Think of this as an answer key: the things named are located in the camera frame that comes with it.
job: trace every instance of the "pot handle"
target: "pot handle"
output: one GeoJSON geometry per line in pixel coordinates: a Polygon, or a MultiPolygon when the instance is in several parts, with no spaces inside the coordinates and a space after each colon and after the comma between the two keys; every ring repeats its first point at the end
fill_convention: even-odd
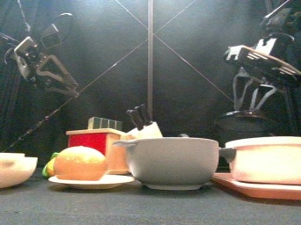
{"type": "Polygon", "coordinates": [[[123,146],[123,147],[128,148],[130,146],[136,145],[136,140],[128,140],[128,141],[118,140],[112,143],[112,145],[123,146]]]}
{"type": "Polygon", "coordinates": [[[237,156],[237,149],[221,148],[219,149],[219,156],[226,159],[227,163],[231,163],[235,156],[237,156]]]}

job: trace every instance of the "dark table surface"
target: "dark table surface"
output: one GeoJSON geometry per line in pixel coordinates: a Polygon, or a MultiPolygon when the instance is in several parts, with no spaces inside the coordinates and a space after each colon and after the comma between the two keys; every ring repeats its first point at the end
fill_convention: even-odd
{"type": "Polygon", "coordinates": [[[301,201],[250,198],[207,182],[197,191],[159,191],[139,181],[106,190],[52,183],[36,169],[0,189],[0,224],[301,224],[301,201]]]}

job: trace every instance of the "ceramic dish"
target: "ceramic dish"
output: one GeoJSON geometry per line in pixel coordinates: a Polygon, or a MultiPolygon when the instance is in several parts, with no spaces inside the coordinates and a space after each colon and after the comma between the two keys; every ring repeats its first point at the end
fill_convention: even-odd
{"type": "Polygon", "coordinates": [[[116,141],[126,147],[131,175],[151,189],[197,190],[218,167],[218,142],[164,137],[116,141]]]}
{"type": "Polygon", "coordinates": [[[273,136],[226,143],[237,153],[230,175],[242,182],[301,185],[301,137],[273,136]]]}
{"type": "Polygon", "coordinates": [[[59,179],[56,176],[51,177],[48,180],[76,189],[110,189],[124,183],[132,182],[135,179],[134,177],[123,175],[104,175],[102,179],[96,181],[67,180],[59,179]]]}

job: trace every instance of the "cutting board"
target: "cutting board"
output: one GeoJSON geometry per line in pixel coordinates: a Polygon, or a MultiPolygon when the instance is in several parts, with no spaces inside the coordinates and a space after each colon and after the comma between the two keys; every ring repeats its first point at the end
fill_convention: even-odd
{"type": "Polygon", "coordinates": [[[253,184],[237,181],[230,173],[215,173],[213,181],[249,197],[277,200],[301,200],[301,185],[253,184]]]}

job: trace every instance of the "orange fruit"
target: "orange fruit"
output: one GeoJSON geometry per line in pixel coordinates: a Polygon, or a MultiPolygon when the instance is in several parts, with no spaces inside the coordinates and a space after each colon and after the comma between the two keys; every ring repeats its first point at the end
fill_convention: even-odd
{"type": "Polygon", "coordinates": [[[107,169],[106,156],[84,146],[64,149],[53,160],[53,174],[59,179],[99,180],[107,169]]]}

